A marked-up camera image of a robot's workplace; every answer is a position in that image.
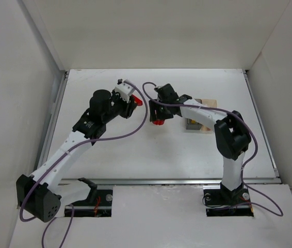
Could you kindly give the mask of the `red curved lego brick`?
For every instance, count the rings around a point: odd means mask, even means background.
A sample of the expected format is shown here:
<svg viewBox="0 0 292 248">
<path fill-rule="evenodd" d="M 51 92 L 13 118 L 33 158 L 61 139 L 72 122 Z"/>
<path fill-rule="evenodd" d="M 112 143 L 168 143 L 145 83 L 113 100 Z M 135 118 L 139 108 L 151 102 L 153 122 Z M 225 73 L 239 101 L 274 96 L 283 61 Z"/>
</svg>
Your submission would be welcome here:
<svg viewBox="0 0 292 248">
<path fill-rule="evenodd" d="M 137 106 L 143 106 L 143 101 L 141 99 L 135 95 L 132 95 L 132 97 L 134 98 L 134 102 L 137 104 Z"/>
</svg>

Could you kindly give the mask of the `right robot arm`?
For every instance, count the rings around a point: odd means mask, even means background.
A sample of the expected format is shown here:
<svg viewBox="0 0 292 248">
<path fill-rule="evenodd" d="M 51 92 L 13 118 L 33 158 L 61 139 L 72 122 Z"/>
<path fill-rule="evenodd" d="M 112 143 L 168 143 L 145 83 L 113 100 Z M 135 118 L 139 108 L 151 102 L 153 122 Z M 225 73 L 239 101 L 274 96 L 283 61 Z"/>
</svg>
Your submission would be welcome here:
<svg viewBox="0 0 292 248">
<path fill-rule="evenodd" d="M 220 187 L 204 190 L 204 202 L 209 207 L 240 203 L 244 189 L 241 169 L 251 135 L 239 112 L 208 107 L 189 95 L 179 96 L 171 84 L 156 86 L 156 99 L 149 100 L 150 122 L 159 125 L 175 115 L 209 128 L 215 134 L 216 147 L 223 157 Z"/>
</svg>

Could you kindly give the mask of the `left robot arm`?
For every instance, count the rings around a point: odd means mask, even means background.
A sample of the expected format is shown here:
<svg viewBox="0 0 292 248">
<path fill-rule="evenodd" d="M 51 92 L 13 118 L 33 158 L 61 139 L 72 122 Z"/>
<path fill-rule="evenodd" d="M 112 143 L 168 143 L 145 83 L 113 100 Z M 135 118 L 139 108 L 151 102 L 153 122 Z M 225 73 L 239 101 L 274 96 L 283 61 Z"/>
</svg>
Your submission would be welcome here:
<svg viewBox="0 0 292 248">
<path fill-rule="evenodd" d="M 52 220 L 65 206 L 94 198 L 97 185 L 85 178 L 60 185 L 64 174 L 78 158 L 106 131 L 106 125 L 117 116 L 129 118 L 137 107 L 134 89 L 124 84 L 113 91 L 93 93 L 89 107 L 73 126 L 64 143 L 41 167 L 16 181 L 20 211 L 27 211 L 43 222 Z"/>
</svg>

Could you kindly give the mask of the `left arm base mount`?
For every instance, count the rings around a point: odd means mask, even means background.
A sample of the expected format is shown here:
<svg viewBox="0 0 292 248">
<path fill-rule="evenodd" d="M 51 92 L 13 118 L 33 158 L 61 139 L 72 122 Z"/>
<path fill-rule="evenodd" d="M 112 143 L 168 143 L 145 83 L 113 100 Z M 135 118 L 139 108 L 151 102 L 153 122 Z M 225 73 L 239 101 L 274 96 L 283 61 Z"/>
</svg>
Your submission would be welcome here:
<svg viewBox="0 0 292 248">
<path fill-rule="evenodd" d="M 113 186 L 99 185 L 95 193 L 90 193 L 85 200 L 74 202 L 75 218 L 107 218 L 111 217 Z"/>
</svg>

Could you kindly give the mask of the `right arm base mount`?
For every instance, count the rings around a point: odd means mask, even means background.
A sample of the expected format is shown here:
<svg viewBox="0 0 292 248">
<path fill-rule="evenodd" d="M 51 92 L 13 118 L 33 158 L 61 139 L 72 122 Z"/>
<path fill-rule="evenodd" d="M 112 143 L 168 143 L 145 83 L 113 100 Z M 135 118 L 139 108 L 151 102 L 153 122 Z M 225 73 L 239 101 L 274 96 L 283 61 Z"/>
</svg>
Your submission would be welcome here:
<svg viewBox="0 0 292 248">
<path fill-rule="evenodd" d="M 204 189 L 203 193 L 202 202 L 206 207 L 207 217 L 254 217 L 249 204 L 250 195 L 245 188 L 233 195 L 222 189 Z"/>
</svg>

